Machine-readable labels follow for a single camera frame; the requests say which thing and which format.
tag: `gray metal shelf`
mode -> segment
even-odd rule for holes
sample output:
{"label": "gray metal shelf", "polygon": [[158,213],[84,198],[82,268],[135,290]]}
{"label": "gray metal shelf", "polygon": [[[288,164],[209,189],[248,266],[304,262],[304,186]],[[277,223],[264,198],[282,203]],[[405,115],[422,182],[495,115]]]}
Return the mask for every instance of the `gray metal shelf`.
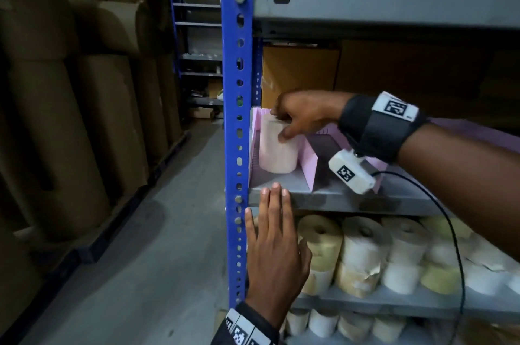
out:
{"label": "gray metal shelf", "polygon": [[[258,164],[259,136],[252,158],[252,174],[249,186],[249,205],[258,206],[260,191],[279,182],[291,191],[293,206],[297,209],[364,212],[409,216],[440,215],[437,206],[414,185],[392,175],[386,175],[378,194],[358,195],[330,171],[329,159],[340,150],[337,143],[329,135],[313,134],[308,136],[310,144],[318,155],[318,167],[314,190],[311,192],[300,166],[289,174],[273,174],[264,171]],[[410,177],[399,167],[389,167]]]}
{"label": "gray metal shelf", "polygon": [[198,11],[212,11],[212,10],[220,10],[220,5],[218,4],[188,4],[186,2],[174,2],[174,7],[186,9],[186,10],[198,10]]}
{"label": "gray metal shelf", "polygon": [[254,20],[263,37],[309,38],[327,27],[338,37],[353,25],[517,30],[520,0],[254,0]]}
{"label": "gray metal shelf", "polygon": [[175,22],[177,26],[187,26],[187,27],[217,27],[221,28],[221,23],[198,23],[198,22]]}
{"label": "gray metal shelf", "polygon": [[222,74],[212,74],[211,72],[182,71],[181,75],[187,75],[187,76],[210,76],[210,77],[213,77],[213,78],[222,78]]}
{"label": "gray metal shelf", "polygon": [[196,54],[184,53],[181,55],[183,60],[204,60],[204,61],[222,61],[221,54]]}
{"label": "gray metal shelf", "polygon": [[186,102],[195,105],[224,105],[223,100],[210,97],[188,97]]}
{"label": "gray metal shelf", "polygon": [[[419,285],[412,295],[400,295],[380,285],[364,299],[348,295],[332,286],[323,296],[300,295],[294,308],[325,308],[367,314],[393,314],[424,318],[453,319],[457,316],[460,294],[440,295]],[[520,320],[520,295],[504,286],[496,296],[485,296],[466,289],[466,316],[497,322]]]}
{"label": "gray metal shelf", "polygon": [[[307,329],[303,334],[295,337],[288,337],[287,345],[351,345],[354,342],[343,337],[339,331],[336,331],[331,338],[320,338],[312,331]],[[381,345],[382,342],[374,336],[369,336],[363,345]],[[402,331],[399,339],[394,342],[395,345],[434,345],[432,337],[425,329],[417,326],[413,322]]]}

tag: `black cable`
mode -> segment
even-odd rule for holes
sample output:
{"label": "black cable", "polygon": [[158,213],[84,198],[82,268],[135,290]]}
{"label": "black cable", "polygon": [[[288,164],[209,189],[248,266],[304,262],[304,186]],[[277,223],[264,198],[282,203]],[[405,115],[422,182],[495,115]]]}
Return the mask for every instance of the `black cable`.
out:
{"label": "black cable", "polygon": [[448,342],[448,345],[452,345],[453,341],[455,341],[455,336],[457,335],[457,331],[459,329],[459,324],[462,319],[462,314],[464,313],[464,304],[466,302],[466,281],[464,279],[464,268],[462,267],[462,259],[460,257],[459,252],[459,244],[457,243],[457,236],[455,235],[455,230],[453,229],[453,225],[451,223],[451,219],[449,218],[448,214],[444,210],[444,208],[439,204],[439,202],[431,195],[429,191],[427,191],[422,185],[418,184],[417,182],[412,181],[411,179],[405,177],[404,175],[398,174],[393,171],[376,171],[372,174],[373,177],[380,175],[380,174],[390,174],[398,176],[401,179],[407,180],[412,185],[417,186],[420,190],[426,194],[426,196],[430,197],[430,199],[433,201],[433,203],[437,206],[437,208],[443,213],[444,217],[448,221],[448,224],[450,226],[451,230],[451,236],[453,237],[453,243],[455,245],[455,252],[457,253],[457,262],[459,264],[459,270],[460,270],[460,282],[462,285],[462,296],[460,297],[460,307],[459,307],[459,314],[457,316],[457,319],[455,320],[455,326],[453,328],[453,334],[451,335],[450,341]]}

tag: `hand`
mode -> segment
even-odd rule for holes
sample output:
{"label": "hand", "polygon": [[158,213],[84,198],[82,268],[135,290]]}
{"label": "hand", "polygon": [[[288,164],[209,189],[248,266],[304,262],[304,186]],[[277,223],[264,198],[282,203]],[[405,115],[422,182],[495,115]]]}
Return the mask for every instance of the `hand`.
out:
{"label": "hand", "polygon": [[282,93],[276,100],[271,115],[278,119],[292,119],[292,123],[278,135],[280,142],[298,134],[315,133],[341,116],[347,101],[354,95],[344,92],[307,90]]}
{"label": "hand", "polygon": [[[280,228],[280,192],[282,229]],[[245,302],[280,329],[293,301],[309,276],[313,254],[294,227],[291,197],[287,189],[273,183],[262,189],[258,214],[258,237],[251,209],[245,210],[248,237],[249,291]]]}

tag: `left hand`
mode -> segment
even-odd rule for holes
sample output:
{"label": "left hand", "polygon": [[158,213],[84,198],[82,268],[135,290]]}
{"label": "left hand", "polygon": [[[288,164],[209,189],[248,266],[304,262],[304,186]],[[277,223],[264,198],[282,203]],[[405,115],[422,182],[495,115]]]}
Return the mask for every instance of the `left hand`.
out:
{"label": "left hand", "polygon": [[309,277],[313,256],[305,239],[298,243],[289,191],[279,183],[271,190],[262,189],[258,236],[250,208],[245,210],[245,230],[249,274],[245,302],[279,330]]}

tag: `gray floor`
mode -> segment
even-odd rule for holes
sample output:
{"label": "gray floor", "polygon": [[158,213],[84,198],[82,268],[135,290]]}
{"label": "gray floor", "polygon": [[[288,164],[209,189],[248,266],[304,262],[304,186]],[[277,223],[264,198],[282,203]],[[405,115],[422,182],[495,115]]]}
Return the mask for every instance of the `gray floor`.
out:
{"label": "gray floor", "polygon": [[224,132],[199,121],[95,265],[80,267],[23,345],[209,343],[227,306]]}

